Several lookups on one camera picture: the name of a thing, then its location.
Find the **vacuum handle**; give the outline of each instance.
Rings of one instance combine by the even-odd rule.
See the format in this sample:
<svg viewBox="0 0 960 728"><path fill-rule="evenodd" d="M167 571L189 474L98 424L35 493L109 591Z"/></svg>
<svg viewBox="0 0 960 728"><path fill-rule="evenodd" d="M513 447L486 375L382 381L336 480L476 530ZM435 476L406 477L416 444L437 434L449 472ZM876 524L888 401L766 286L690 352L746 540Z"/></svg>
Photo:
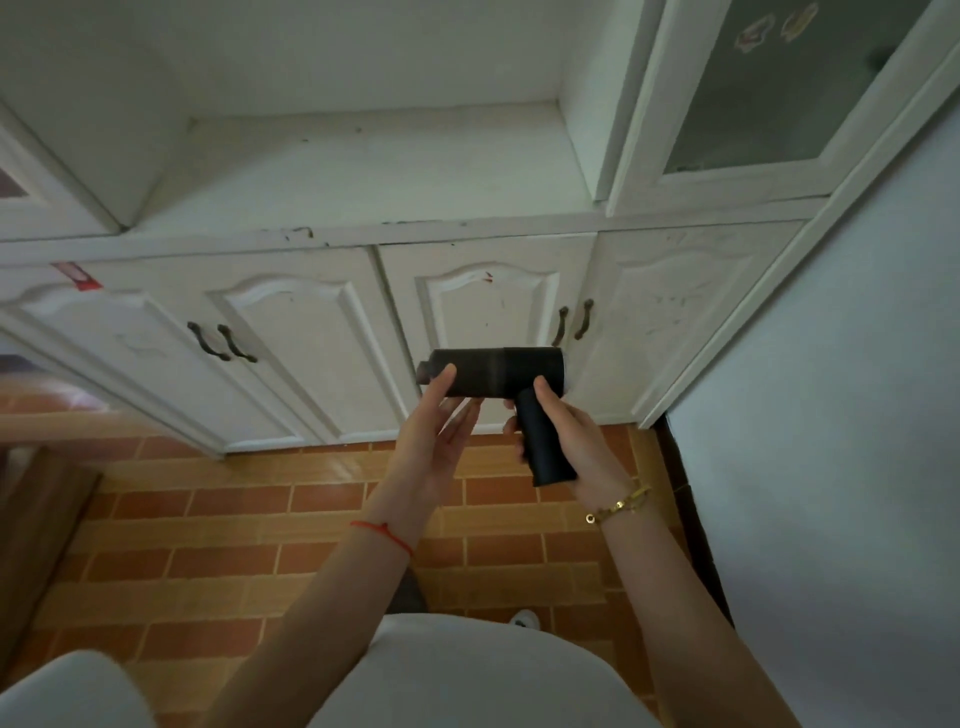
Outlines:
<svg viewBox="0 0 960 728"><path fill-rule="evenodd" d="M560 447L557 428L540 406L534 388L520 391L514 403L517 423L523 433L523 450L534 474L534 485L552 485L576 479L577 472Z"/></svg>

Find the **gold bracelet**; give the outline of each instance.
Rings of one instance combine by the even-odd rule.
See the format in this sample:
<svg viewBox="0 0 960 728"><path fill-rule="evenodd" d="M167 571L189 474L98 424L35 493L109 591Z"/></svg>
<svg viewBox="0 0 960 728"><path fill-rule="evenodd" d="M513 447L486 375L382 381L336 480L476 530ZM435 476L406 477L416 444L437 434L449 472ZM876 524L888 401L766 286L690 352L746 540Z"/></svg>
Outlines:
<svg viewBox="0 0 960 728"><path fill-rule="evenodd" d="M613 516L620 511L639 510L640 506L643 505L647 500L644 496L646 496L649 492L649 485L641 485L623 500L618 500L610 508L602 508L596 513L587 513L587 523L602 523L610 516Z"/></svg>

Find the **dark metal handle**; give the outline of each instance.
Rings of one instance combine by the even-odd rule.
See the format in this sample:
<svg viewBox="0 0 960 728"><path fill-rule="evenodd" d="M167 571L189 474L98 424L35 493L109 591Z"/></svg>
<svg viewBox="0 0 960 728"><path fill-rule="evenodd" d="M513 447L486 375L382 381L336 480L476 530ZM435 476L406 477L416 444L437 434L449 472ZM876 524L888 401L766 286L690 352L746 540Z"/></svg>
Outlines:
<svg viewBox="0 0 960 728"><path fill-rule="evenodd" d="M210 354L210 356L216 356L218 358L221 358L224 361L230 361L229 354L215 352L213 349L210 348L210 345L207 344L206 341L204 340L204 332L200 328L200 324L195 324L192 321L188 321L186 323L186 327L189 328L191 331L193 331L193 335L197 337L197 343L200 344L200 348L203 349L206 353Z"/></svg>
<svg viewBox="0 0 960 728"><path fill-rule="evenodd" d="M560 325L557 327L557 335L553 337L553 344L551 347L559 347L560 342L564 340L564 333L566 332L566 314L570 312L570 309L564 306L557 313L560 314Z"/></svg>
<svg viewBox="0 0 960 728"><path fill-rule="evenodd" d="M580 324L580 330L573 334L573 338L580 341L590 328L590 310L593 308L593 299L584 301L584 322Z"/></svg>
<svg viewBox="0 0 960 728"><path fill-rule="evenodd" d="M240 349L237 347L237 345L233 343L233 332L230 331L229 326L227 326L226 324L220 324L217 327L217 330L220 331L221 334L223 334L223 337L225 339L227 339L227 346L233 352L234 356L239 356L241 359L246 359L251 364L256 364L257 358L255 356L250 356L248 353L241 352Z"/></svg>

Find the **red label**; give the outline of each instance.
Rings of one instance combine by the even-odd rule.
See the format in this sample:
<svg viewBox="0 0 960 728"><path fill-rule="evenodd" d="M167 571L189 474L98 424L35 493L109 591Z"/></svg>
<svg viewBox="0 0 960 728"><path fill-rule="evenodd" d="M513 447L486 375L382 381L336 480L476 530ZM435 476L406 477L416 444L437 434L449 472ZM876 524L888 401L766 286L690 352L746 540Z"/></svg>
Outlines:
<svg viewBox="0 0 960 728"><path fill-rule="evenodd" d="M51 263L51 265L71 279L78 291L97 291L103 288L98 280L76 263Z"/></svg>

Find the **handheld vacuum cleaner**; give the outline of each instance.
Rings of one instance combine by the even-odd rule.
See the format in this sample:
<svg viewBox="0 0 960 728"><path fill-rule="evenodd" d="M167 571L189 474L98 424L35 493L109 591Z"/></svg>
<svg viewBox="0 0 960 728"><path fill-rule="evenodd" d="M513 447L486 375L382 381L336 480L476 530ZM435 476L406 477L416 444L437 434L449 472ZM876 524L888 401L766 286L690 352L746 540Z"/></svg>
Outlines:
<svg viewBox="0 0 960 728"><path fill-rule="evenodd" d="M557 429L534 392L534 379L543 375L557 397L564 394L566 371L561 350L553 347L436 349L417 367L417 384L429 384L447 364L457 368L457 378L447 392L448 397L514 401L535 486L577 477L560 448Z"/></svg>

